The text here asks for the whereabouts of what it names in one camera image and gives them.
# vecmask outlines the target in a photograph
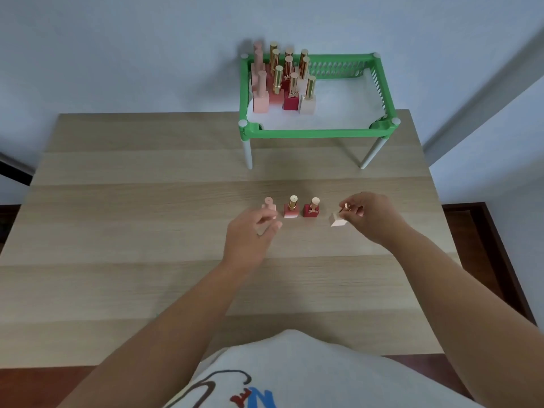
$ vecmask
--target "white t-shirt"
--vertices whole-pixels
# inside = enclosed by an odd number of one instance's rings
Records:
[[[222,349],[202,361],[168,408],[480,407],[388,358],[299,331]]]

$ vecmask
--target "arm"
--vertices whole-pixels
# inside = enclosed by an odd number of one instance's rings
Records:
[[[544,336],[524,317],[411,228],[383,195],[360,193],[341,216],[388,249],[448,360],[488,408],[544,404]]]
[[[236,292],[258,267],[281,222],[276,211],[245,211],[228,225],[221,263],[114,351],[61,408],[159,408],[191,379]]]

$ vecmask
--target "forearm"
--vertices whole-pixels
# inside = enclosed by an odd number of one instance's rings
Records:
[[[219,265],[104,360],[61,404],[163,406],[192,377],[245,274]]]
[[[402,226],[387,248],[476,400],[493,408],[541,406],[544,339],[538,329],[412,228]]]

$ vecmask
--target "white wall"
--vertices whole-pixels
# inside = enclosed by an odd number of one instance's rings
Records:
[[[21,205],[29,187],[0,175],[0,205]]]
[[[36,166],[60,112],[235,111],[255,37],[380,52],[425,142],[543,23],[544,0],[0,0],[0,151]]]
[[[433,164],[441,202],[485,202],[540,177],[543,104],[541,78]]]
[[[487,207],[544,331],[544,176],[488,201]]]

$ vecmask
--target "green plastic rack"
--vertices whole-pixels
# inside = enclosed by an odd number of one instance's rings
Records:
[[[380,55],[374,54],[311,54],[309,74],[317,80],[356,78],[363,75],[364,68],[370,68],[372,78],[380,94],[385,116],[371,124],[368,129],[323,129],[323,130],[262,130],[258,123],[249,123],[247,112],[249,105],[249,75],[253,54],[241,58],[240,82],[240,118],[239,129],[242,141],[259,139],[314,139],[317,137],[382,137],[388,139],[398,127],[397,113],[387,81]],[[280,64],[285,62],[285,55],[280,56]],[[269,63],[270,55],[263,55],[263,62]]]

